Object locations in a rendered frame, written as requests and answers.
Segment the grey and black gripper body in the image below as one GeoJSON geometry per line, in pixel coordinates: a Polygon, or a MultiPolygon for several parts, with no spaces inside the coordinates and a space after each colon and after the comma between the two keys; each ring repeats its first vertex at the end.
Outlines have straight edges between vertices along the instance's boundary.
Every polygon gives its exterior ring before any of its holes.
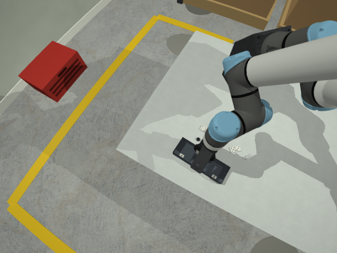
{"type": "MultiPolygon", "coordinates": [[[[198,151],[200,151],[200,149],[202,148],[203,145],[204,145],[204,143],[203,143],[203,139],[202,139],[201,143],[199,143],[199,144],[197,145],[198,147],[197,147],[196,149],[197,149],[198,151]]],[[[212,150],[208,149],[205,145],[204,145],[204,147],[205,147],[207,150],[212,151],[212,150]]],[[[213,157],[216,156],[215,153],[217,153],[217,151],[214,152],[214,154],[212,155],[211,159],[212,159],[213,157]]]]}

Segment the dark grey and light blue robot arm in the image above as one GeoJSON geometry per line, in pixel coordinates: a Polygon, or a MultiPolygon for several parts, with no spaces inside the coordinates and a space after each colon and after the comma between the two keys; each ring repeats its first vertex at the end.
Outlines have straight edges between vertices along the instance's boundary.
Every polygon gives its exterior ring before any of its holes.
{"type": "Polygon", "coordinates": [[[264,40],[261,55],[252,57],[244,51],[226,57],[223,67],[234,110],[219,112],[204,130],[204,145],[212,151],[271,120],[273,110],[260,99],[258,87],[300,83],[306,108],[337,108],[337,22],[272,33],[264,40]]]}

